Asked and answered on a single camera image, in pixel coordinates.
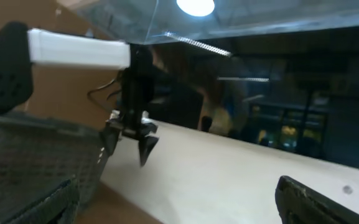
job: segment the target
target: round light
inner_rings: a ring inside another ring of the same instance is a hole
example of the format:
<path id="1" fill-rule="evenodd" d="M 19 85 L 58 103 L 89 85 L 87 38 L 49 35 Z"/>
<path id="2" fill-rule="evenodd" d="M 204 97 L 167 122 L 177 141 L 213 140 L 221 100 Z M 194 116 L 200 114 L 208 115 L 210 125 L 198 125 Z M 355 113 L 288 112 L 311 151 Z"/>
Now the round light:
<path id="1" fill-rule="evenodd" d="M 214 0 L 177 0 L 181 10 L 191 16 L 207 16 L 214 11 Z"/>

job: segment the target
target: brown floor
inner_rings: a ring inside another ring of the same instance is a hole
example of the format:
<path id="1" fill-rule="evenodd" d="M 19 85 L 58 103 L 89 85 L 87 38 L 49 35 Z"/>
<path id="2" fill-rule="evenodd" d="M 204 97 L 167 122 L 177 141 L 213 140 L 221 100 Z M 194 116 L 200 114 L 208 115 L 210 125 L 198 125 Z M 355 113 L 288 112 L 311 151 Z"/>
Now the brown floor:
<path id="1" fill-rule="evenodd" d="M 75 223 L 158 224 L 161 222 L 129 203 L 125 198 L 101 183 L 90 206 L 78 215 Z"/>

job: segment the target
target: robotic arm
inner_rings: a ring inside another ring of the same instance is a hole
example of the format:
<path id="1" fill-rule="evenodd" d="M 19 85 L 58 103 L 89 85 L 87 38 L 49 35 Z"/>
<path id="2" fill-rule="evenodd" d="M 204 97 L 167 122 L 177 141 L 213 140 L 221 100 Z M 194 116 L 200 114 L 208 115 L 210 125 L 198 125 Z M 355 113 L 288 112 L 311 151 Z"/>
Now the robotic arm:
<path id="1" fill-rule="evenodd" d="M 144 111 L 154 98 L 166 96 L 167 77 L 152 65 L 147 48 L 119 41 L 97 40 L 28 29 L 10 22 L 0 30 L 0 115 L 26 102 L 32 92 L 32 64 L 122 70 L 113 82 L 121 85 L 122 107 L 112 111 L 100 136 L 114 153 L 119 136 L 139 141 L 141 166 L 157 144 L 157 126 Z"/>

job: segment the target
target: ceiling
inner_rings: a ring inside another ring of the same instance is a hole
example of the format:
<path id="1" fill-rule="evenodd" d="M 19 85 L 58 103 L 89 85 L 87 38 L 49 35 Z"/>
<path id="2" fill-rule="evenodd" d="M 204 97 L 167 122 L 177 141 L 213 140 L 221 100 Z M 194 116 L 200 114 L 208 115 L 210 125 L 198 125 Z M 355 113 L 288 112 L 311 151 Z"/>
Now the ceiling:
<path id="1" fill-rule="evenodd" d="M 359 26 L 359 0 L 215 0 L 205 17 L 190 16 L 176 0 L 60 0 L 116 39 L 137 44 Z"/>

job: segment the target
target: brown wall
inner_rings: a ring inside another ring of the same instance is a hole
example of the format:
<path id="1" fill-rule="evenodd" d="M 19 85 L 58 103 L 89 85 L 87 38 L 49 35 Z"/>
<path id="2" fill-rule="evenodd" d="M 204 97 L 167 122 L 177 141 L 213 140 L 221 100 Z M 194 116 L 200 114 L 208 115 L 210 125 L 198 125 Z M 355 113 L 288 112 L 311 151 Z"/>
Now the brown wall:
<path id="1" fill-rule="evenodd" d="M 53 0 L 0 0 L 0 28 L 9 21 L 21 21 L 29 27 L 73 34 L 85 34 L 89 28 L 92 28 L 89 23 Z M 93 31 L 97 38 L 107 39 L 107 36 L 101 32 L 95 29 Z M 108 113 L 90 103 L 86 93 L 110 81 L 116 73 L 109 70 L 35 65 L 33 66 L 34 93 L 30 100 L 18 106 L 17 110 L 100 128 L 104 125 Z M 104 101 L 103 93 L 99 96 L 100 100 Z"/>

